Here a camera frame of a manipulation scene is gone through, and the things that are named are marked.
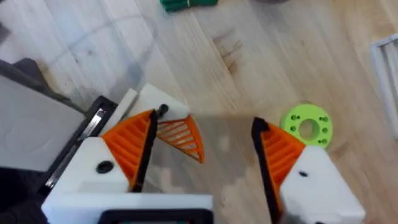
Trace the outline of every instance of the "plastic part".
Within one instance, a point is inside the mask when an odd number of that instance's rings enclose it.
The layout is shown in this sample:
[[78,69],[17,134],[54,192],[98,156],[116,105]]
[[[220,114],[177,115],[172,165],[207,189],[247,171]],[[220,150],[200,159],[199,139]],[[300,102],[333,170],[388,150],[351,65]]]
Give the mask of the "plastic part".
[[142,190],[156,129],[157,115],[149,110],[122,121],[102,136],[133,192]]
[[[308,139],[303,138],[299,131],[300,125],[306,120],[310,120],[313,124],[312,135]],[[326,148],[333,136],[333,124],[330,116],[324,109],[312,104],[303,104],[292,108],[282,118],[280,127],[310,146]]]
[[360,224],[365,211],[319,146],[307,146],[280,187],[280,224]]
[[200,163],[205,162],[203,144],[193,118],[159,122],[157,137]]
[[178,11],[192,6],[214,6],[218,0],[160,0],[166,11]]
[[305,145],[277,126],[254,118],[252,139],[259,158],[264,190],[273,223],[282,215],[279,189]]
[[51,224],[98,224],[101,214],[109,210],[201,208],[213,210],[213,197],[211,195],[127,194],[125,192],[113,194],[85,192],[53,195],[51,193],[42,205],[47,221]]
[[132,102],[136,99],[136,97],[136,90],[129,89],[127,91],[123,99],[120,101],[118,107],[113,112],[108,122],[105,124],[105,127],[101,130],[101,133],[99,134],[100,136],[105,134],[107,131],[109,131],[111,128],[115,127],[115,125],[119,123],[122,117],[127,113],[127,110],[130,108]]
[[185,119],[190,110],[176,99],[172,98],[165,92],[159,90],[151,84],[145,84],[134,106],[128,112],[128,116],[135,116],[143,111],[159,108],[162,104],[169,107],[167,113],[163,117],[158,118],[159,121],[173,121],[177,119]]
[[[111,171],[99,174],[96,171],[102,161],[114,164]],[[73,155],[65,171],[50,191],[50,195],[70,195],[84,192],[103,194],[124,193],[129,190],[129,182],[124,172],[109,151],[104,139],[86,138]]]

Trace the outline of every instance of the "black frame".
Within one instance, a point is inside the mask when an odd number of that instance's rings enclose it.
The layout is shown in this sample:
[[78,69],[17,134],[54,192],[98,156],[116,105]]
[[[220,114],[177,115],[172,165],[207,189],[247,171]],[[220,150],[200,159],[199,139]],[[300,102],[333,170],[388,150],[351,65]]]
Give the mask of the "black frame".
[[189,224],[213,224],[213,212],[207,209],[108,210],[102,213],[98,224],[121,222],[189,222]]

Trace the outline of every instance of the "green washer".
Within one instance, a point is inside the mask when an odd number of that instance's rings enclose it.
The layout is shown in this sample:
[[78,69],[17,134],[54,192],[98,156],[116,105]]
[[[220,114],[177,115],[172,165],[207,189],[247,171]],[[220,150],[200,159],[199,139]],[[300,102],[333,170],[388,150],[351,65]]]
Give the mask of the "green washer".
[[[310,120],[313,124],[312,136],[309,139],[304,139],[299,133],[299,127],[305,120]],[[321,146],[324,149],[329,145],[333,135],[333,125],[328,113],[311,104],[298,105],[291,109],[280,121],[280,127],[302,143]]]

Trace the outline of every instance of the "wood grain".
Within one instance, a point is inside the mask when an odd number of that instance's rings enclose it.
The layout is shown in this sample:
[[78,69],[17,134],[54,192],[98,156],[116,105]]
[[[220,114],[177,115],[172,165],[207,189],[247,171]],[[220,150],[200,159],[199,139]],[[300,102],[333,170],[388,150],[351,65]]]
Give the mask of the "wood grain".
[[395,0],[220,0],[170,14],[158,0],[8,0],[0,57],[35,59],[52,88],[85,108],[145,82],[187,104],[206,164],[157,141],[147,190],[213,194],[217,223],[270,223],[252,118],[278,124],[315,103],[333,120],[328,152],[366,223],[395,223],[398,143],[370,45],[397,32],[397,10]]

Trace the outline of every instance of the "black edge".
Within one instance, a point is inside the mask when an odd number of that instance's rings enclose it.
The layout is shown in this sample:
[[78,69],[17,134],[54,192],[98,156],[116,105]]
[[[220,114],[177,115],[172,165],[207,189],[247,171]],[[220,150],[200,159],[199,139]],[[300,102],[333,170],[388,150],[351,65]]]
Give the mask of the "black edge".
[[262,175],[262,183],[264,184],[264,191],[266,193],[268,210],[273,224],[278,223],[281,213],[278,209],[277,196],[272,187],[271,177],[268,172],[267,157],[264,153],[264,146],[261,141],[261,133],[270,131],[268,123],[262,118],[254,118],[251,137],[253,139],[254,147],[256,148],[257,156],[259,158],[260,170]]
[[213,212],[206,209],[168,210],[108,210],[102,213],[98,224],[123,222],[177,222],[213,224]]
[[155,110],[149,115],[150,118],[150,126],[148,130],[147,139],[145,140],[144,152],[142,153],[140,165],[138,168],[136,183],[132,186],[131,192],[141,192],[142,186],[145,181],[145,174],[147,172],[148,163],[150,159],[150,154],[152,152],[152,146],[154,145],[154,141],[156,138],[157,132],[157,115]]

